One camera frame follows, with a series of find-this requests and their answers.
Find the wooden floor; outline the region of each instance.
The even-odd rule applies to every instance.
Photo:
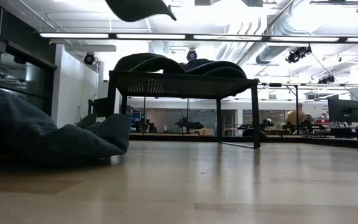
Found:
[[[358,223],[358,150],[131,142],[65,170],[0,158],[2,223]]]

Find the denim fabric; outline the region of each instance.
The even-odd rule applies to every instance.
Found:
[[[53,120],[29,103],[0,90],[0,152],[39,164],[68,167],[127,152],[131,120],[114,114],[87,131]]]

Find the dark green fabric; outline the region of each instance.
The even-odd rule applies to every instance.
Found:
[[[149,16],[166,14],[176,17],[162,0],[106,0],[112,12],[126,22],[135,22]]]
[[[201,75],[226,78],[247,78],[240,66],[232,62],[214,62],[207,59],[192,59],[188,63],[177,63],[163,55],[152,53],[132,54],[120,59],[115,71],[157,72]]]

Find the metal table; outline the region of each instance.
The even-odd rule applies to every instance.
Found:
[[[108,115],[114,113],[116,90],[122,95],[121,113],[126,114],[128,96],[196,98],[216,100],[217,141],[223,141],[221,100],[247,89],[252,92],[254,148],[260,147],[258,80],[199,75],[110,71]]]

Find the shelf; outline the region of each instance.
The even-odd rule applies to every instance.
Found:
[[[110,71],[109,86],[113,79],[116,88],[124,96],[215,100],[235,96],[258,84],[258,80],[246,78]]]

